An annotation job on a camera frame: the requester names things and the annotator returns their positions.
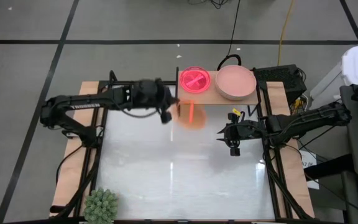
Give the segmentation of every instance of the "pink bowl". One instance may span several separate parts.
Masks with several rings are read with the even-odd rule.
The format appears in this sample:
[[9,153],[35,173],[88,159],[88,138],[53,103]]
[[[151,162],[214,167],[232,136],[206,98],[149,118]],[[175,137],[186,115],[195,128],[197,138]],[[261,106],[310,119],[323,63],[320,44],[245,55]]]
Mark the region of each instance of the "pink bowl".
[[229,100],[243,100],[256,89],[254,74],[238,65],[227,65],[216,75],[218,92]]
[[188,67],[180,74],[180,85],[189,93],[202,93],[209,88],[211,77],[201,67]]

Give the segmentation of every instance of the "paper sheet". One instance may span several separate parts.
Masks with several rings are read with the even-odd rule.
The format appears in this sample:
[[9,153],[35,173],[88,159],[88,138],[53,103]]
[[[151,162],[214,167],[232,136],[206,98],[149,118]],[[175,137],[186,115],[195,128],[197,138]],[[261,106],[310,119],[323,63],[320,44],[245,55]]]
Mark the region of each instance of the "paper sheet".
[[[314,158],[316,156],[316,154],[314,153],[309,153],[308,151],[300,151],[302,154],[302,165],[303,168],[307,168],[309,166],[314,166],[317,164],[317,160]],[[311,189],[319,189],[319,185],[318,183],[314,182],[314,181],[308,181],[308,187]]]

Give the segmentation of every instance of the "white table surface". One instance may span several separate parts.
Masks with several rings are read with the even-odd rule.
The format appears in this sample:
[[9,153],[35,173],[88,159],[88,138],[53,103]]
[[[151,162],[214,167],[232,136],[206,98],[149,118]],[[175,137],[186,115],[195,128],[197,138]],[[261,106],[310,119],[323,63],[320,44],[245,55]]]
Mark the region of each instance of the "white table surface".
[[109,111],[96,187],[119,195],[117,219],[273,220],[262,141],[242,141],[241,156],[232,157],[216,140],[233,107],[247,111],[205,106],[208,121],[197,131],[164,125],[158,114]]

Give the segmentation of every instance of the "wooden table frame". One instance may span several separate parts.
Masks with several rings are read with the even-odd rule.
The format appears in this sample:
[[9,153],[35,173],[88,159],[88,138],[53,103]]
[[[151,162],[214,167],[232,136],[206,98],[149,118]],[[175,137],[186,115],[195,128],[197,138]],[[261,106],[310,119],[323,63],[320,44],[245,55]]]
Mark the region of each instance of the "wooden table frame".
[[[79,94],[95,94],[97,93],[98,88],[99,82],[83,82]],[[261,108],[263,115],[265,116],[267,115],[266,104],[263,98],[263,93],[260,93],[262,96]],[[287,97],[282,82],[268,82],[267,93],[270,99],[270,107],[272,110],[272,114],[290,114]],[[97,117],[97,124],[101,123],[102,113],[103,109],[100,109]],[[75,111],[73,118],[81,124],[89,126],[91,124],[92,116],[93,109],[77,110]],[[297,142],[294,139],[290,140],[287,144],[298,149]],[[69,139],[65,149],[65,156],[74,151],[79,145],[81,145],[81,141],[78,138]],[[91,157],[88,164],[88,170],[93,163],[94,150],[92,150],[90,153]],[[57,183],[55,191],[55,196],[53,198],[53,205],[66,205],[78,189],[78,184],[80,183],[81,179],[81,171],[84,166],[85,155],[86,151],[84,149],[79,150],[76,154],[72,155],[69,159],[67,159],[67,161],[62,165],[59,175],[59,181]],[[314,211],[311,204],[310,195],[299,153],[287,146],[280,150],[280,155],[282,158],[282,167],[283,172],[285,174],[287,189],[293,195],[299,205],[303,208],[303,210],[308,215],[313,217]],[[90,187],[88,186],[88,188],[84,192],[82,204],[84,203],[84,197],[89,194],[89,189]],[[287,218],[283,195],[277,186],[276,194],[280,217]],[[83,213],[84,207],[85,206],[81,206],[80,214]],[[294,218],[297,218],[294,212],[292,212],[292,214]]]

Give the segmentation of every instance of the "yellow cable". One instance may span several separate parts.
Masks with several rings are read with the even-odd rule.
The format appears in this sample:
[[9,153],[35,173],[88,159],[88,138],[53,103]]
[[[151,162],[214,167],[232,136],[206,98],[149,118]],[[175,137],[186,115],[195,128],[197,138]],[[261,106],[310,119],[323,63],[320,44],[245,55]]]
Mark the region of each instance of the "yellow cable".
[[277,66],[279,66],[279,65],[280,65],[280,58],[281,58],[281,46],[282,46],[282,42],[283,42],[283,38],[284,38],[285,28],[286,28],[286,26],[287,26],[288,18],[290,17],[290,14],[291,14],[292,5],[293,5],[293,2],[294,2],[294,1],[295,1],[295,0],[291,0],[290,8],[288,9],[288,12],[287,12],[287,17],[285,18],[284,26],[283,26],[283,29],[281,30],[280,43],[279,43],[279,45],[278,45],[278,59],[277,59]]

